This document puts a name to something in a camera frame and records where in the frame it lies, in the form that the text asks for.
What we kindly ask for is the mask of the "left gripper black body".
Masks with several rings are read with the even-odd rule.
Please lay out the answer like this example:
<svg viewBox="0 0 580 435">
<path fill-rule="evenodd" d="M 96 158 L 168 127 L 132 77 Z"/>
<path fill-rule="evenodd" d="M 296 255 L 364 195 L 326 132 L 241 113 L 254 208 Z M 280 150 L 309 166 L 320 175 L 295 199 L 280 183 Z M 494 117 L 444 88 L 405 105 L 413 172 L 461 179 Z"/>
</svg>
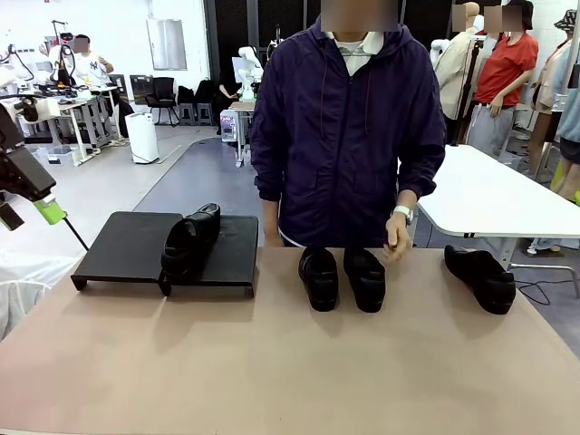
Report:
<svg viewBox="0 0 580 435">
<path fill-rule="evenodd" d="M 55 185 L 54 178 L 25 146 L 1 150 L 1 190 L 38 201 L 49 196 Z"/>
</svg>

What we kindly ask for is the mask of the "person's left hand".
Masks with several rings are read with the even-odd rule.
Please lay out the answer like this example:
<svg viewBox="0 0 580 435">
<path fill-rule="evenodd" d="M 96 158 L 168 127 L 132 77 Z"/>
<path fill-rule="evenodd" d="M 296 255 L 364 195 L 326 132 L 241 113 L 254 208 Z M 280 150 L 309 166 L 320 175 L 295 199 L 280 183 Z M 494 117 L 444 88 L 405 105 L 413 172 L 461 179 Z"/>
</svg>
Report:
<svg viewBox="0 0 580 435">
<path fill-rule="evenodd" d="M 383 246 L 383 263 L 389 264 L 400 260 L 411 248 L 406 216 L 394 212 L 386 222 L 387 241 Z"/>
</svg>

